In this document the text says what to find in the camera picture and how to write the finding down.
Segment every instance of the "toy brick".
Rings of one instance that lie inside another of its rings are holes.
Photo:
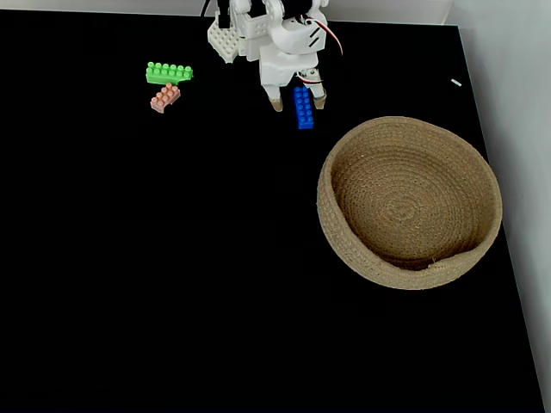
[[[189,66],[161,65],[160,63],[149,62],[145,70],[145,77],[148,83],[172,83],[177,86],[183,80],[190,80],[193,77],[193,70]]]
[[[208,28],[208,43],[224,59],[226,63],[232,63],[239,53],[239,36],[233,23],[230,22],[230,28],[220,28],[218,18],[220,12],[216,12],[213,24]]]
[[[294,107],[299,129],[313,129],[312,101],[306,86],[294,88]]]
[[[180,89],[167,83],[166,86],[152,98],[152,109],[163,114],[166,105],[171,105],[178,97],[180,97]]]

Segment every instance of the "green lego brick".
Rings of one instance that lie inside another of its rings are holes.
[[[189,66],[161,65],[160,63],[153,64],[153,62],[149,62],[145,71],[145,77],[147,77],[148,83],[172,83],[177,86],[182,80],[191,80],[193,70]]]

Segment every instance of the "pink lego brick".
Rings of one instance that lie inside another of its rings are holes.
[[[158,111],[160,114],[164,113],[166,105],[171,105],[180,97],[180,89],[172,84],[167,83],[164,88],[152,99],[152,109]]]

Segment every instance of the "rope basket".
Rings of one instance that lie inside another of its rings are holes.
[[[503,213],[498,181],[457,135],[421,120],[369,120],[337,142],[318,186],[337,255],[386,287],[459,278],[490,249]]]

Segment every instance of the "blue lego brick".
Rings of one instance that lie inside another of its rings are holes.
[[[299,129],[313,129],[312,101],[308,88],[294,88],[294,107]]]

